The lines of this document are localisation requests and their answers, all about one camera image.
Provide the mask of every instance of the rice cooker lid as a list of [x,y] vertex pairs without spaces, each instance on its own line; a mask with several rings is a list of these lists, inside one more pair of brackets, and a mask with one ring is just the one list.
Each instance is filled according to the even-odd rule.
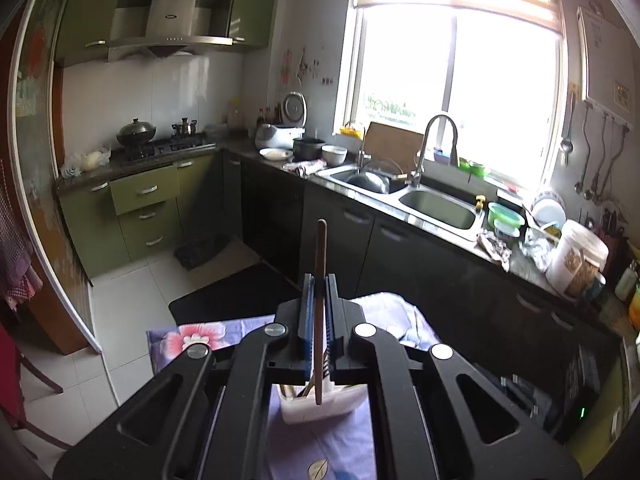
[[303,126],[306,119],[305,98],[298,92],[290,92],[282,101],[282,115],[285,124],[300,124]]

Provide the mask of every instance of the backsplash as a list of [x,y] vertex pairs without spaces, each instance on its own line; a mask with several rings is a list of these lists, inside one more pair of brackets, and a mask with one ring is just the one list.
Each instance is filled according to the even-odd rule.
[[116,134],[134,118],[151,122],[155,139],[171,136],[171,125],[183,117],[198,120],[198,131],[219,124],[229,99],[240,95],[241,77],[242,55],[229,52],[69,66],[62,91],[65,153],[117,147]]

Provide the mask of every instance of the wooden cutting board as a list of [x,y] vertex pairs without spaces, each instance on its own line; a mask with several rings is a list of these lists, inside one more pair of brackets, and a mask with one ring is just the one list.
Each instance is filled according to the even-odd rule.
[[421,145],[421,134],[375,122],[369,125],[364,141],[364,149],[373,158],[390,158],[405,173],[415,170],[414,156]]

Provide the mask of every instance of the double sink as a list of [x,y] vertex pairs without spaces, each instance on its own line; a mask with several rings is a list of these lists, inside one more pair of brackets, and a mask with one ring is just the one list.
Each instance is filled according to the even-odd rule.
[[417,188],[404,181],[391,181],[389,194],[375,193],[349,184],[351,176],[358,173],[355,164],[318,171],[316,175],[329,182],[379,200],[402,212],[414,215],[465,240],[476,241],[484,221],[484,210],[476,211],[474,205],[420,184]]

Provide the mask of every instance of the white plate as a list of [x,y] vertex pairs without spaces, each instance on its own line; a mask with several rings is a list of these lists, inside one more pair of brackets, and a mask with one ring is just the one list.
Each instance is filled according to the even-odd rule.
[[267,160],[287,160],[293,155],[291,150],[281,150],[280,148],[263,148],[260,150],[260,154]]

